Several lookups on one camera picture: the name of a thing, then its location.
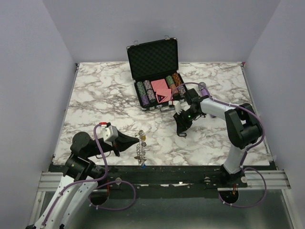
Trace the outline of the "silver disc keyring holder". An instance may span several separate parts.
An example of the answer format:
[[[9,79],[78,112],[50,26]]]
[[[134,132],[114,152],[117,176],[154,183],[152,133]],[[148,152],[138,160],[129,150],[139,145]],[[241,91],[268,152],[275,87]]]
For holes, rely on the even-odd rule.
[[[136,157],[138,164],[140,167],[145,164],[146,162],[146,134],[143,130],[140,130],[138,133],[135,134],[136,138],[139,138],[139,143],[136,145]]]

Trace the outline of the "key with black tag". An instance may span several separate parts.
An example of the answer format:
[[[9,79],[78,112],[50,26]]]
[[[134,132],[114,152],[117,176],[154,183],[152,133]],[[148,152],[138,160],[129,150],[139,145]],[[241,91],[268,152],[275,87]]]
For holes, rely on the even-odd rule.
[[[187,134],[186,133],[179,133],[178,136],[179,137],[187,137]]]

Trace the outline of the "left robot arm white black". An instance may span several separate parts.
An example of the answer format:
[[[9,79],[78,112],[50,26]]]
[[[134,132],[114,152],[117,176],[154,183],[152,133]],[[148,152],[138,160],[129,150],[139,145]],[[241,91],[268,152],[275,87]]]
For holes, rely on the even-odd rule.
[[[96,188],[109,191],[108,167],[101,167],[89,160],[91,156],[113,151],[116,156],[132,145],[140,146],[140,137],[122,134],[115,127],[102,129],[102,138],[92,139],[86,132],[78,132],[72,138],[71,155],[65,163],[63,173],[43,214],[29,229],[67,229],[82,204]]]

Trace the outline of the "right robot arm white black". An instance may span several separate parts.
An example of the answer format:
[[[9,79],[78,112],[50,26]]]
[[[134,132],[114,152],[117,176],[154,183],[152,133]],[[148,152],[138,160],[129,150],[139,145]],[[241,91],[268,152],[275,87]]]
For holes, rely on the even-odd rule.
[[[184,96],[190,106],[187,110],[182,109],[179,101],[169,101],[169,106],[173,106],[176,111],[173,117],[178,136],[186,136],[185,132],[200,116],[211,115],[225,121],[231,147],[227,159],[221,165],[219,181],[223,186],[230,187],[242,175],[242,165],[249,149],[264,139],[260,119],[249,103],[225,103],[211,97],[208,92],[199,95],[194,89]]]

